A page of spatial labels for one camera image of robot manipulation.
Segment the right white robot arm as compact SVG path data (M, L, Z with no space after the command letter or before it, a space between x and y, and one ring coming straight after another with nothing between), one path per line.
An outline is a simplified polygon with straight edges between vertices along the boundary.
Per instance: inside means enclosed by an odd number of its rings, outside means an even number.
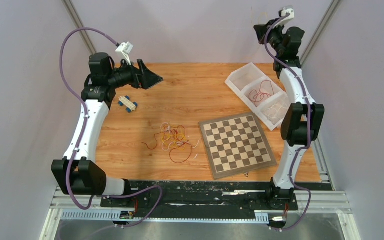
M271 178L264 201L273 210L291 205L294 198L295 178L301 159L311 143L318 138L325 107L311 97L302 77L302 65L298 56L305 31L291 27L286 32L279 18L266 24L256 24L259 43L275 50L273 69L282 82L289 108L281 124L284 141L279 167Z

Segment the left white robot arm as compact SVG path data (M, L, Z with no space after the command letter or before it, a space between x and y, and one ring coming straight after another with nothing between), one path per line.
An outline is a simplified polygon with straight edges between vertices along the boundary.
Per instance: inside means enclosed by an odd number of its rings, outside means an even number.
M147 90L163 78L146 67L141 59L138 67L125 60L115 67L114 60L104 52L92 54L90 74L80 95L80 116L71 144L62 159L51 164L51 171L62 192L67 195L113 196L120 207L133 201L127 179L107 176L96 164L96 148L103 123L116 96L116 89L130 85Z

